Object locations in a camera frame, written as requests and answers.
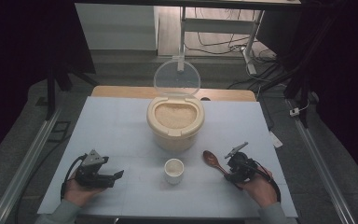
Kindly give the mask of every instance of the plug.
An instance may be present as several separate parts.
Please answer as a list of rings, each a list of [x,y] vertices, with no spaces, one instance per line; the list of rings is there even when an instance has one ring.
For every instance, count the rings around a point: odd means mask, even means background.
[[[298,107],[290,110],[290,116],[292,117],[295,117],[299,114],[300,114],[300,110],[298,109]]]

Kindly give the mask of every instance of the brown spoon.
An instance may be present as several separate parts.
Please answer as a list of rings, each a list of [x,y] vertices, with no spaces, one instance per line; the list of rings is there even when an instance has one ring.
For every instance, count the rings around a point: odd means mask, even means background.
[[[212,152],[205,150],[202,153],[202,157],[208,165],[219,169],[224,175],[228,175],[228,172],[225,169],[223,169],[223,167],[219,164],[219,160]],[[236,184],[234,185],[235,187],[237,187],[237,189],[242,190],[241,187],[237,186]]]

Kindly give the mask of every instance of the sleeve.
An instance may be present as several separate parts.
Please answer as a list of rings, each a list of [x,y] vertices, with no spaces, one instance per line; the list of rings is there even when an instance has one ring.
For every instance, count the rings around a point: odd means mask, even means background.
[[[51,215],[40,215],[35,224],[74,224],[80,210],[74,203],[62,200]]]
[[[280,203],[274,203],[270,206],[258,210],[263,224],[287,224],[291,221],[286,217]]]

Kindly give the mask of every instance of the open lid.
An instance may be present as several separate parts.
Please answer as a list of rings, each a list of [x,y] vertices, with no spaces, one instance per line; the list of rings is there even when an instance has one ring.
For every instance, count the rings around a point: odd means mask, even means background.
[[[200,74],[191,63],[171,60],[158,68],[154,86],[160,94],[194,95],[200,89]]]

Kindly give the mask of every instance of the cup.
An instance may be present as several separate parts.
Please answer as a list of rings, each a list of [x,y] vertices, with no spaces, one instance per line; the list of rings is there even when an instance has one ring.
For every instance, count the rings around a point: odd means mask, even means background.
[[[185,166],[178,159],[170,159],[165,162],[164,171],[165,171],[165,180],[172,185],[179,184],[183,178],[183,172]]]

